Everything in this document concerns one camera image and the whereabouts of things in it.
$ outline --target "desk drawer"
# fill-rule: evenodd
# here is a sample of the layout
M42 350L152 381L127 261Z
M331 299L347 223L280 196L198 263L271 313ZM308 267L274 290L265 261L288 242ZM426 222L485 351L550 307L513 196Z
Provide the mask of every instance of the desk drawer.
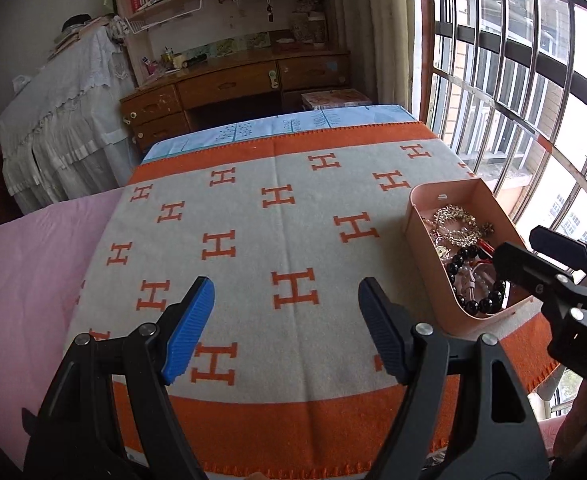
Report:
M278 61L283 90L349 84L349 56L293 57Z
M134 140L141 152L164 139L189 133L189 125L183 112L173 114L134 128Z
M129 121L135 128L138 124L148 123L161 117L178 113L182 110L176 87L163 86L152 92L136 96L120 105L123 121Z
M273 74L273 86L269 72ZM228 68L178 83L178 94L185 110L278 89L275 62Z

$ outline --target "white cloth cover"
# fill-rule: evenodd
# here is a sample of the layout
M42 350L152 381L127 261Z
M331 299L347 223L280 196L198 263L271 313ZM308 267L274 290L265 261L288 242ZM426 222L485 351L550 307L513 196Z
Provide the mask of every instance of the white cloth cover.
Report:
M124 186L139 163L120 116L134 90L100 27L54 58L0 116L7 188L23 213Z

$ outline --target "window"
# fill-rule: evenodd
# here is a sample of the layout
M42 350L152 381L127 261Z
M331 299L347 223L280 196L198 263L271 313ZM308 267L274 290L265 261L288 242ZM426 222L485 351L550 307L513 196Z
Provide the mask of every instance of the window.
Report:
M565 199L563 197L561 197L560 195L558 195L556 197L556 201L551 206L551 209L549 209L549 215L551 216L552 220L554 220L555 217L558 216L558 213L560 212L560 209L562 209L562 205L564 203L565 203Z
M564 231L564 234L567 236L573 236L573 233L576 232L577 227L580 225L580 220L576 215L570 213L567 218L562 222L560 225L561 229Z
M427 125L528 240L587 241L587 0L437 0Z

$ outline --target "jewelry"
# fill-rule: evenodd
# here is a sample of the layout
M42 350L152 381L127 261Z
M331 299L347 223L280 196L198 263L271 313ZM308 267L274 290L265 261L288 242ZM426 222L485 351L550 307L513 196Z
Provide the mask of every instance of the jewelry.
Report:
M449 282L451 283L453 293L461 308L471 316L476 316L478 312L491 316L502 310L504 293L507 288L507 284L504 282L504 280L493 280L486 272L483 271L483 266L489 265L487 263L482 262L481 264L475 266L475 268L472 270L471 266L467 264L467 261L470 262L471 260L474 260L476 256L478 256L479 252L480 249L475 245L461 248L451 259L451 262L445 267L445 270L449 277ZM461 286L462 294L458 293L458 290L455 286L455 279L460 270L464 271L464 279ZM482 277L485 280L485 283L478 281L476 279L477 276ZM475 299L475 287L477 283L480 283L480 286L484 288L484 291L487 294L487 297L480 301ZM491 283L491 291L489 291L487 283Z
M478 245L483 249L490 258L493 258L494 248L486 240L478 240Z
M449 220L459 220L465 223L460 230L451 230L445 226ZM433 214L432 230L443 235L451 244L458 247L468 247L476 244L486 234L493 232L493 225L489 222L478 227L475 216L469 214L459 205L446 205Z

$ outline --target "pink box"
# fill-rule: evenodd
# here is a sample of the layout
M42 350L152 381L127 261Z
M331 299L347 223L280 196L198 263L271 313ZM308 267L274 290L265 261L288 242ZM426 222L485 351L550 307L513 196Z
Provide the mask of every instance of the pink box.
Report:
M420 184L411 190L407 210L409 221L405 231L407 241L425 282L438 323L446 332L464 336L482 326L512 316L516 309L528 303L529 293L512 285L507 308L493 316L485 316L484 319L470 316L460 307L445 267L435 252L429 227L421 219L423 216L432 218L437 209L448 204L462 206L475 216L478 225L493 223L494 233L486 237L492 247L498 247L503 242L512 242L521 247L525 244L509 217L496 202L493 193L480 178Z
M368 106L371 104L371 99L353 88L339 88L302 94L302 104L307 110L326 110L328 108Z

